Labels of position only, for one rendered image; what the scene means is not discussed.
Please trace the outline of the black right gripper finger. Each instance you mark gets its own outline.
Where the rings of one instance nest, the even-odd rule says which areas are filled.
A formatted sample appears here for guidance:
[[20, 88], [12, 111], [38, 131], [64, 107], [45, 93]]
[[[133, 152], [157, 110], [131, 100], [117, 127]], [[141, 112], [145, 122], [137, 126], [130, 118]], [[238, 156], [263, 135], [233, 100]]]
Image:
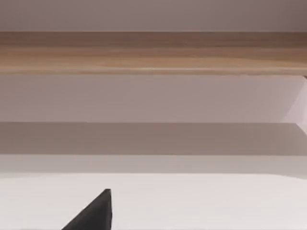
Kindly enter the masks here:
[[105, 189], [62, 230], [111, 230], [111, 189]]

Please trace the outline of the wooden shelf board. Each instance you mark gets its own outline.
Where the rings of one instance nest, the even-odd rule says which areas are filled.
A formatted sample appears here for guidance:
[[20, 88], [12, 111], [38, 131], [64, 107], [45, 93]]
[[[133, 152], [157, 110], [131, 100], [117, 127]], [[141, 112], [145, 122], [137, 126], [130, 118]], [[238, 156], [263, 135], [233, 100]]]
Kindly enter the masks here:
[[0, 74], [307, 77], [307, 32], [0, 32]]

